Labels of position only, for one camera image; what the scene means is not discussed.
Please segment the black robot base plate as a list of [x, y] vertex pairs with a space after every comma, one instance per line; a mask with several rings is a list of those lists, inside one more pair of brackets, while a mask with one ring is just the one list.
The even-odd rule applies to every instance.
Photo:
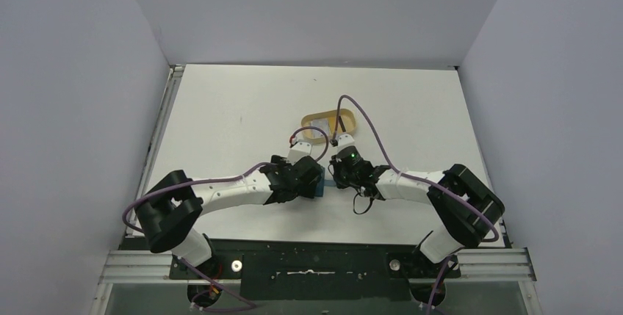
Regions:
[[240, 305], [271, 301], [435, 300], [446, 280], [461, 276], [457, 257], [446, 266], [429, 261], [413, 245], [263, 242], [215, 239], [215, 256], [188, 267], [161, 252], [165, 280], [187, 284], [187, 298], [215, 309], [227, 297]]

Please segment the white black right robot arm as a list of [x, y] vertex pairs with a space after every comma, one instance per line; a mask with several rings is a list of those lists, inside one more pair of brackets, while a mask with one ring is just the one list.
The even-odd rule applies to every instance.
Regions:
[[406, 200], [430, 206], [439, 223], [428, 229], [413, 256], [415, 270], [431, 276], [446, 257], [483, 242], [496, 242], [502, 201], [465, 165], [436, 172], [398, 171], [373, 165], [349, 146], [333, 155], [332, 174], [340, 189], [354, 188], [372, 200]]

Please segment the beige oval plastic tray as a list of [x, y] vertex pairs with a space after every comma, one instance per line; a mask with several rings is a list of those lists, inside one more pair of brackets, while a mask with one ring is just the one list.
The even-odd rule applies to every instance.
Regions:
[[301, 127], [313, 126], [324, 132], [329, 140], [339, 139], [343, 134], [353, 136], [358, 128], [355, 114], [347, 108], [312, 113], [301, 119]]

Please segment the teal leather card holder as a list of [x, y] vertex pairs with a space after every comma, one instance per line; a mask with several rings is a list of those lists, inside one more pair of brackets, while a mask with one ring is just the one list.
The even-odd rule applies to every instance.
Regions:
[[334, 187], [336, 187], [336, 182], [333, 180], [333, 177], [329, 173], [327, 167], [323, 167], [321, 179], [317, 182], [317, 185], [314, 191], [314, 197], [315, 198], [323, 197], [325, 195], [325, 190], [327, 188], [334, 188]]

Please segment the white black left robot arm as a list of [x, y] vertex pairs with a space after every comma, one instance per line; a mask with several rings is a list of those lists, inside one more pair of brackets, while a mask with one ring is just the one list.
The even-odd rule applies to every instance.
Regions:
[[152, 253], [170, 251], [200, 278], [217, 270], [208, 237], [195, 230], [197, 220], [213, 211], [243, 205], [264, 206], [295, 198], [313, 198], [324, 169], [310, 156], [294, 163], [273, 156], [242, 175], [192, 180], [183, 170], [168, 173], [127, 211], [133, 211]]

